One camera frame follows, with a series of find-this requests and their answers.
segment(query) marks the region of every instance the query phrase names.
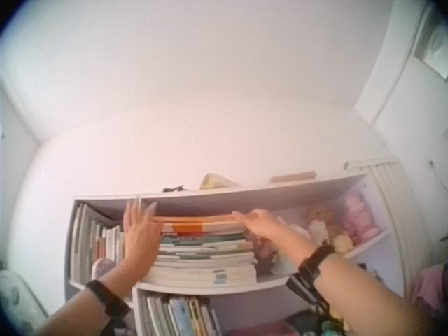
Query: bookshelf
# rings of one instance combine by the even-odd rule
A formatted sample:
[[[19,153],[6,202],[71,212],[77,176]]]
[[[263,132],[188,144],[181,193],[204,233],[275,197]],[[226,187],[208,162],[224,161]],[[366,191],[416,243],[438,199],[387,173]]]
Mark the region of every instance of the bookshelf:
[[[111,226],[123,217],[126,202],[139,198],[143,204],[157,201],[157,214],[161,216],[212,216],[228,214],[233,210],[248,212],[254,208],[274,211],[290,223],[301,223],[304,210],[318,202],[338,204],[350,192],[358,191],[369,204],[375,222],[382,232],[370,241],[357,246],[344,257],[354,263],[366,263],[375,269],[384,283],[397,294],[403,294],[403,269],[396,236],[391,224],[387,204],[369,174],[350,174],[334,178],[270,183],[257,186],[236,186],[231,188],[141,193],[131,195],[87,195],[75,197],[73,213],[67,232],[66,246],[66,299],[84,288],[70,275],[71,238],[79,204],[89,207],[111,219]],[[224,332],[244,326],[253,326],[285,318],[307,308],[305,302],[294,296],[284,286],[288,275],[268,274],[259,276],[256,283],[240,286],[161,286],[140,282],[132,291],[136,329],[139,336],[146,336],[147,312],[140,302],[149,293],[173,295],[196,295],[209,297],[210,305],[216,311]],[[280,302],[272,307],[266,305],[259,310],[261,302]]]

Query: shelf board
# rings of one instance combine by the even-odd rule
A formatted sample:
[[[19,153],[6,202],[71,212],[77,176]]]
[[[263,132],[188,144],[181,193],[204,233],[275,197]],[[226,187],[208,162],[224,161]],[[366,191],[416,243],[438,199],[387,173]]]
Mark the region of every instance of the shelf board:
[[[344,255],[345,259],[352,259],[362,252],[368,250],[371,246],[389,235],[389,231],[383,231],[370,241],[357,246],[350,252]],[[183,294],[183,295],[227,295],[247,293],[253,291],[261,291],[264,289],[275,288],[283,286],[288,280],[289,276],[286,275],[268,275],[258,278],[257,283],[244,285],[244,286],[213,286],[213,287],[201,287],[201,288],[188,288],[177,286],[161,286],[153,285],[150,283],[139,282],[136,287],[145,291],[158,292],[158,293],[170,293],[170,294]]]
[[[84,285],[81,285],[80,283],[77,283],[77,282],[75,282],[75,281],[73,281],[73,280],[71,280],[71,279],[69,279],[69,285],[70,286],[73,286],[74,288],[77,288],[77,289],[79,289],[80,291],[81,290],[83,290],[84,288],[85,288],[85,286]],[[125,299],[123,300],[123,301],[125,301],[126,302],[126,304],[130,307],[130,308],[134,308],[134,303],[132,302],[132,299],[131,298],[129,298],[129,297],[125,297]]]

